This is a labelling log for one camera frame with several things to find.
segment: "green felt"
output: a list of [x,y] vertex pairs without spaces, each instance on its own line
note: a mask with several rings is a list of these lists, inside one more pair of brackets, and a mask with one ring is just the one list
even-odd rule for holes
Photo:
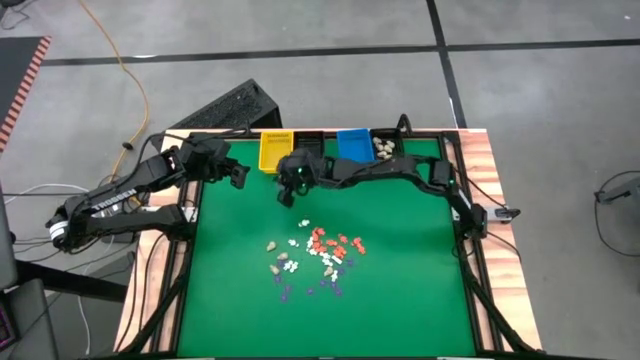
[[[474,354],[443,198],[387,180],[345,190],[316,188],[287,209],[276,201],[274,177],[258,170],[258,149],[258,141],[232,145],[229,156],[251,166],[244,190],[227,181],[204,188],[180,356]],[[326,153],[336,151],[328,141]],[[405,151],[440,156],[433,140],[406,141]],[[298,227],[303,218],[309,227]],[[305,252],[315,226],[326,230],[325,240],[338,233],[350,240],[359,236],[367,249],[363,256],[346,246],[354,265],[343,263],[341,296],[320,286],[325,267],[319,256]],[[300,247],[287,244],[290,238]],[[278,247],[267,253],[269,241]],[[299,268],[278,284],[269,264],[283,251]],[[291,292],[282,302],[285,284]],[[313,295],[307,295],[310,288]]]

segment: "pile of small objects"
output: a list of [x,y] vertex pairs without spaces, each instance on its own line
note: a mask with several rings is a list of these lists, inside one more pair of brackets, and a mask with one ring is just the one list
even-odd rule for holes
[[[298,223],[298,227],[306,227],[310,224],[309,220],[302,220]],[[336,292],[336,295],[341,296],[342,290],[337,286],[337,280],[340,275],[345,273],[344,268],[334,269],[334,264],[342,265],[345,261],[345,257],[347,255],[347,249],[345,246],[348,246],[349,240],[346,236],[342,234],[338,234],[338,240],[326,240],[323,241],[321,239],[322,236],[325,236],[326,232],[323,228],[315,227],[311,231],[311,236],[307,241],[306,252],[311,256],[318,256],[322,263],[326,266],[326,269],[323,273],[323,278],[329,277],[331,279],[331,288],[333,288]],[[295,239],[289,239],[288,243],[292,247],[299,247],[300,244]],[[356,248],[356,250],[361,254],[365,255],[367,253],[366,248],[362,245],[362,239],[356,237],[350,244],[352,247]],[[267,251],[273,251],[277,247],[275,241],[269,242],[267,245]],[[281,271],[289,271],[290,273],[295,272],[298,269],[298,262],[289,258],[289,254],[286,252],[280,253],[277,257],[277,265],[269,265],[269,269],[274,275],[274,280],[276,283],[282,282]],[[353,259],[346,259],[346,266],[353,266]],[[320,286],[326,286],[327,280],[321,280]],[[288,296],[290,296],[291,285],[285,286],[285,292],[282,294],[282,301],[286,302]],[[313,288],[309,288],[307,290],[308,295],[312,295],[314,292]]]
[[391,156],[393,155],[393,149],[395,149],[396,144],[393,141],[382,140],[375,136],[372,140],[373,146],[375,146],[376,150],[378,151],[376,154],[378,159],[391,159]]

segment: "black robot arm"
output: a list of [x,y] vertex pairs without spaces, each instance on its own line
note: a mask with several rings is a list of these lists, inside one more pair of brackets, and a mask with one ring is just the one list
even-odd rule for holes
[[[429,165],[425,181],[418,166]],[[469,202],[455,181],[453,165],[446,160],[429,156],[405,155],[373,163],[358,163],[349,159],[318,158],[301,148],[283,157],[278,163],[278,183],[282,189],[278,201],[287,207],[293,205],[293,194],[304,196],[313,187],[344,189],[363,181],[404,179],[420,191],[447,199],[460,216],[465,234],[487,235],[487,212]]]
[[205,133],[192,133],[181,148],[176,146],[141,162],[129,175],[71,197],[46,223],[53,245],[65,252],[106,235],[157,229],[170,237],[187,234],[187,220],[180,207],[167,205],[155,212],[98,217],[98,213],[140,193],[153,193],[184,182],[216,182],[230,177],[242,189],[249,168],[227,157],[230,145]]

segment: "orange striped edge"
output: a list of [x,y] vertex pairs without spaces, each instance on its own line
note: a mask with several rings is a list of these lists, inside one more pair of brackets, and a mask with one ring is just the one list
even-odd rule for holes
[[18,93],[9,106],[9,112],[4,120],[0,122],[0,153],[2,153],[7,147],[11,132],[16,126],[16,122],[18,122],[18,116],[20,116],[22,106],[27,100],[29,90],[31,90],[31,86],[36,79],[38,70],[40,70],[40,64],[42,64],[42,60],[44,60],[44,56],[47,53],[47,50],[49,50],[50,44],[50,36],[45,36],[40,39],[40,43],[38,44],[35,54],[33,55],[33,58],[31,58],[31,63],[27,68],[27,73],[24,75],[24,78],[20,83],[20,87],[18,87]]

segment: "small tray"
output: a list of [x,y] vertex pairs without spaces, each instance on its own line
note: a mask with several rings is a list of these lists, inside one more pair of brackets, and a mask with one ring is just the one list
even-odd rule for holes
[[295,149],[309,149],[309,152],[318,158],[324,156],[323,131],[296,131],[293,138],[293,147]]
[[402,156],[404,155],[404,144],[402,143],[402,131],[398,128],[392,128],[392,129],[371,129],[371,131],[369,132],[369,134],[371,135],[371,140],[370,140],[370,144],[371,144],[371,149],[373,151],[373,156],[380,160],[381,158],[378,157],[378,149],[376,148],[376,145],[373,143],[373,138],[377,137],[378,139],[382,140],[382,141],[393,141],[393,143],[396,145],[395,148],[393,148],[393,153],[391,154],[392,156]]
[[342,130],[336,137],[340,157],[361,163],[375,160],[369,129]]
[[263,131],[260,135],[258,168],[267,173],[278,172],[278,162],[293,151],[293,131]]

